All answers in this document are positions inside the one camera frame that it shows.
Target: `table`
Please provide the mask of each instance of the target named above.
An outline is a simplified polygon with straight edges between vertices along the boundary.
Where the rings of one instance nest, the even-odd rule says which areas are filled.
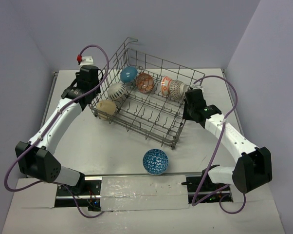
[[[206,75],[223,76],[221,69],[199,69]],[[63,90],[73,81],[76,71],[59,71],[46,108],[48,118]],[[203,82],[207,104],[215,104],[223,113],[232,108],[224,81],[208,78]],[[238,130],[238,118],[228,121]],[[122,126],[95,118],[89,108],[68,128],[56,149],[55,157],[66,167],[86,175],[145,175],[144,153],[160,148],[169,157],[168,174],[191,174],[206,168],[217,139],[199,124],[187,122],[175,150],[145,138]],[[220,146],[214,164],[233,166],[234,160]],[[20,179],[18,186],[30,183]],[[217,203],[199,204],[181,210],[107,212],[100,218],[83,218],[76,208],[53,208],[56,186],[39,184],[14,194],[3,233],[284,233],[268,185],[247,194],[247,205],[238,215],[225,214]],[[234,203],[241,206],[242,195],[231,186]]]

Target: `purple-gray wall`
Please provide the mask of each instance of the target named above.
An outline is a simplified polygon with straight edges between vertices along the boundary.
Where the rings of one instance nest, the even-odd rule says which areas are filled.
[[[142,51],[176,63],[225,68],[259,0],[11,2],[54,69],[76,69],[87,44],[99,44],[111,57],[128,36],[140,40]],[[94,60],[105,65],[103,56]]]
[[[293,0],[262,0],[227,68],[246,136],[272,152],[270,184],[293,234]]]
[[[12,4],[0,0],[0,233],[13,193],[4,174],[15,160],[15,145],[39,128],[52,80],[51,70]],[[9,184],[16,186],[18,170]]]

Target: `red connector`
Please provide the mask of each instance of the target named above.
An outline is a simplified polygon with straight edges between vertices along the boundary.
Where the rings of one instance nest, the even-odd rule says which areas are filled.
[[[78,55],[76,60],[78,61],[78,65],[80,65],[80,63],[83,60],[83,57],[81,55]]]

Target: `wire basket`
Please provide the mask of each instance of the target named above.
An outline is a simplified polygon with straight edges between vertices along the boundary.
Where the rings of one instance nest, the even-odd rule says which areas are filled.
[[[184,97],[174,101],[170,95],[163,96],[161,80],[169,75],[190,87],[195,80],[204,77],[205,74],[129,48],[130,45],[137,46],[137,42],[137,39],[127,38],[110,59],[108,76],[101,86],[101,93],[92,101],[90,109],[95,117],[107,119],[109,123],[119,124],[127,131],[142,134],[145,139],[150,138],[162,146],[167,145],[175,149],[185,125],[185,120],[182,119]],[[154,87],[151,92],[141,93],[135,82],[129,82],[125,84],[126,94],[121,99],[113,101],[117,109],[112,116],[97,110],[96,104],[99,101],[110,99],[110,85],[121,82],[120,73],[127,66],[133,66],[139,73],[147,73],[153,77]]]

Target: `blue bowl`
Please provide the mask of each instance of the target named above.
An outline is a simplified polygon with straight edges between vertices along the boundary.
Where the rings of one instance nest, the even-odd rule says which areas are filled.
[[[149,150],[143,157],[143,166],[151,175],[160,175],[168,167],[168,157],[162,150]]]
[[[138,70],[134,67],[126,67],[121,71],[121,81],[123,83],[133,81],[138,74]]]

